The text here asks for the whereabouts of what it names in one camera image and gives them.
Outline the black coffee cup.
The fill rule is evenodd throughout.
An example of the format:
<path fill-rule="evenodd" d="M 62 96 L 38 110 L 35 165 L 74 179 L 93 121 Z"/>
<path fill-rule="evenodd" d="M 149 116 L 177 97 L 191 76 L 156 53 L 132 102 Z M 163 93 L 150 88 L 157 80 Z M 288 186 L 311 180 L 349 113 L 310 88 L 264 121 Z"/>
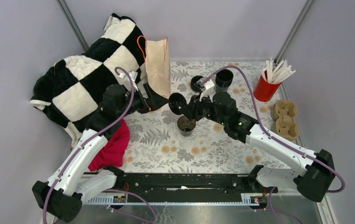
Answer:
<path fill-rule="evenodd" d="M 194 119 L 188 119 L 184 115 L 177 120 L 177 128 L 179 130 L 179 133 L 184 137 L 192 135 L 192 132 L 195 127 L 196 121 Z"/>

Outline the black cup lid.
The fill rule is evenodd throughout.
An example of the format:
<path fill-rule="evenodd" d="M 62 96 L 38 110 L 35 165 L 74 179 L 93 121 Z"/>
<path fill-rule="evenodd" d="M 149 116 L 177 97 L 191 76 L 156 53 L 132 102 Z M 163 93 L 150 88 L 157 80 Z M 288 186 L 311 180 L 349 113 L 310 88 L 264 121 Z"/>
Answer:
<path fill-rule="evenodd" d="M 180 93 L 172 93 L 169 97 L 169 108 L 176 114 L 181 115 L 180 109 L 187 105 L 185 97 Z"/>

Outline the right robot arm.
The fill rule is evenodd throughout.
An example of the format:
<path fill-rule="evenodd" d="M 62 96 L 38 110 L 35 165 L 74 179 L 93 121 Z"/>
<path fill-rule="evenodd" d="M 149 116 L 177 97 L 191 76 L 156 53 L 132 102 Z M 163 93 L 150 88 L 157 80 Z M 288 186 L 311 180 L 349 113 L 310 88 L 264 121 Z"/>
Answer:
<path fill-rule="evenodd" d="M 173 93 L 169 107 L 189 120 L 205 118 L 221 124 L 230 138 L 261 149 L 288 166 L 288 169 L 262 167 L 254 172 L 247 180 L 253 192 L 264 187 L 296 189 L 307 199 L 320 203 L 337 175 L 330 152 L 324 149 L 315 152 L 273 133 L 255 118 L 240 112 L 236 101 L 226 92 L 216 93 L 212 98 L 192 96 L 189 103 L 183 95 Z"/>

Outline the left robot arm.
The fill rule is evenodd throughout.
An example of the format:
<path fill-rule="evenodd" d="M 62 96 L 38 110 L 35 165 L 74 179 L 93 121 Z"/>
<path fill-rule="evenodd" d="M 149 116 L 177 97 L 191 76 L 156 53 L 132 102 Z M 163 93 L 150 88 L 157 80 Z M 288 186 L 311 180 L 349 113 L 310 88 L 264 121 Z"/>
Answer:
<path fill-rule="evenodd" d="M 79 180 L 98 152 L 122 126 L 122 119 L 126 115 L 156 111 L 168 104 L 168 99 L 157 94 L 148 84 L 144 85 L 144 89 L 146 97 L 131 86 L 108 86 L 73 151 L 47 181 L 34 183 L 32 192 L 43 210 L 43 223 L 47 222 L 48 214 L 58 221 L 71 222 L 80 212 L 83 203 L 100 192 L 106 189 L 118 192 L 123 189 L 123 177 L 108 169 L 83 183 L 79 183 Z"/>

